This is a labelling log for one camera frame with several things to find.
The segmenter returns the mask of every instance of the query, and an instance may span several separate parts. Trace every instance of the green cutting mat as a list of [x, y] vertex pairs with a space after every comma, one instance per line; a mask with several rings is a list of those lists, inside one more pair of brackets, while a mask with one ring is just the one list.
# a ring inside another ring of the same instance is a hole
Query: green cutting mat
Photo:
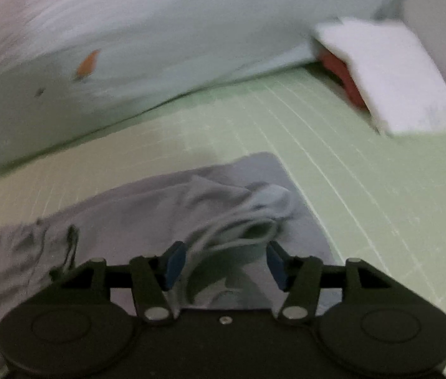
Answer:
[[197, 92], [117, 127], [0, 178], [0, 225], [150, 175], [270, 151], [338, 260], [364, 258], [446, 311], [446, 135], [380, 136], [305, 69]]

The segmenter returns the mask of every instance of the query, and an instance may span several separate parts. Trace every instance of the white pillow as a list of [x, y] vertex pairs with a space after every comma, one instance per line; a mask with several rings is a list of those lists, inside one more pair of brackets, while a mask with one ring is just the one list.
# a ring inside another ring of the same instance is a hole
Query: white pillow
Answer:
[[348, 65], [379, 132], [446, 131], [446, 83], [403, 22], [343, 18], [316, 31]]

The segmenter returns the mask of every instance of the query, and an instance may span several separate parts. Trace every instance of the gray towel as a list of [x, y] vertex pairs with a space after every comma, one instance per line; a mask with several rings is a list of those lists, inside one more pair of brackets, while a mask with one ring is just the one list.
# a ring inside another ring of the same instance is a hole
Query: gray towel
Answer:
[[[0, 320], [60, 272], [95, 257], [117, 265], [160, 255], [176, 240], [188, 249], [168, 294], [176, 313], [277, 309], [285, 294], [265, 260], [273, 239], [292, 255], [333, 263], [315, 219], [269, 153], [123, 185], [34, 224], [0, 230]], [[130, 292], [113, 290], [111, 300], [135, 313]], [[338, 300], [323, 297], [321, 307]]]

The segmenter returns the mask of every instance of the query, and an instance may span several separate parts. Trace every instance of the screw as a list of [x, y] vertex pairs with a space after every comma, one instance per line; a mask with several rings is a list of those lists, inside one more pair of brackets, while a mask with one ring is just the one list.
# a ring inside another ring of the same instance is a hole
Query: screw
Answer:
[[153, 308], [148, 308], [144, 312], [144, 316], [153, 321], [163, 320], [170, 316], [168, 309], [162, 308], [161, 306], [154, 306]]
[[309, 312], [301, 306], [288, 306], [283, 309], [283, 315], [288, 319], [303, 319]]
[[230, 316], [221, 316], [219, 318], [219, 323], [222, 325], [230, 325], [234, 320]]

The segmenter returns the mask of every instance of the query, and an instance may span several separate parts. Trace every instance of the orange spot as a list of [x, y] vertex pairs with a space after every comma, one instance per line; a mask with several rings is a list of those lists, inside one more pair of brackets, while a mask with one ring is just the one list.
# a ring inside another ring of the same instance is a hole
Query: orange spot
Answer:
[[98, 54], [100, 54], [100, 50], [93, 51], [88, 57], [86, 57], [82, 63], [77, 67], [77, 71], [75, 72], [75, 78], [81, 80], [85, 77], [88, 77], [95, 71], [96, 68], [96, 60], [98, 59]]

